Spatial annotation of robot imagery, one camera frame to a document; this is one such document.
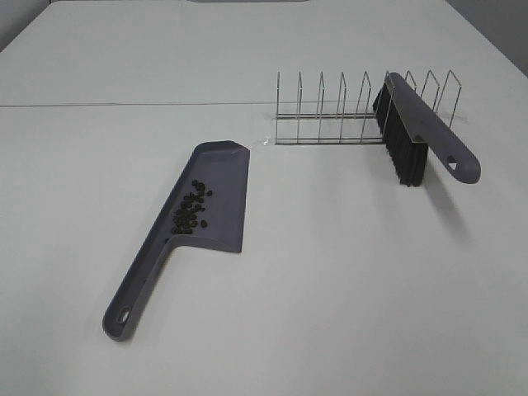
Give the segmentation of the purple hand brush black bristles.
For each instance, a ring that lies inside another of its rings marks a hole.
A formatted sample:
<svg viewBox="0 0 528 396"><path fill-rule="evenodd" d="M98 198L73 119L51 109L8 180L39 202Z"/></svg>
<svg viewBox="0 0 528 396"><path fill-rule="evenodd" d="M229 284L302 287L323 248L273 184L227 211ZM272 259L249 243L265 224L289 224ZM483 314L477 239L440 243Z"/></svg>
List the purple hand brush black bristles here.
<svg viewBox="0 0 528 396"><path fill-rule="evenodd" d="M477 157L399 73L386 75L373 111L401 184L422 184L429 151L457 181L479 181L481 166Z"/></svg>

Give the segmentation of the purple dustpan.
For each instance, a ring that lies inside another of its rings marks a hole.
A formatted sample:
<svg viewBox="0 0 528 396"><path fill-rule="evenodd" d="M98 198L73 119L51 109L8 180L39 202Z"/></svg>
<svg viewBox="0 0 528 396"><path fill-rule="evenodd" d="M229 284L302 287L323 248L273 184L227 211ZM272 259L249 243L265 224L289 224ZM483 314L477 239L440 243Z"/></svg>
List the purple dustpan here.
<svg viewBox="0 0 528 396"><path fill-rule="evenodd" d="M242 251L249 162L249 149L231 140L195 147L106 309L109 338L132 338L176 248Z"/></svg>

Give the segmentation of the pile of coffee beans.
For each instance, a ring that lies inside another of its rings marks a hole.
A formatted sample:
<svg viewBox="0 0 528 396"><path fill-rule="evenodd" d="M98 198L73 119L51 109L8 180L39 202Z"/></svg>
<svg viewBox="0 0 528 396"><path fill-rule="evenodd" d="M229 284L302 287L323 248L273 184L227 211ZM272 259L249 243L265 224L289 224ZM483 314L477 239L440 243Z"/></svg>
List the pile of coffee beans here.
<svg viewBox="0 0 528 396"><path fill-rule="evenodd" d="M203 181L193 179L190 190L173 211L171 235L192 235L197 229L207 229L209 221L205 217L206 204L213 194Z"/></svg>

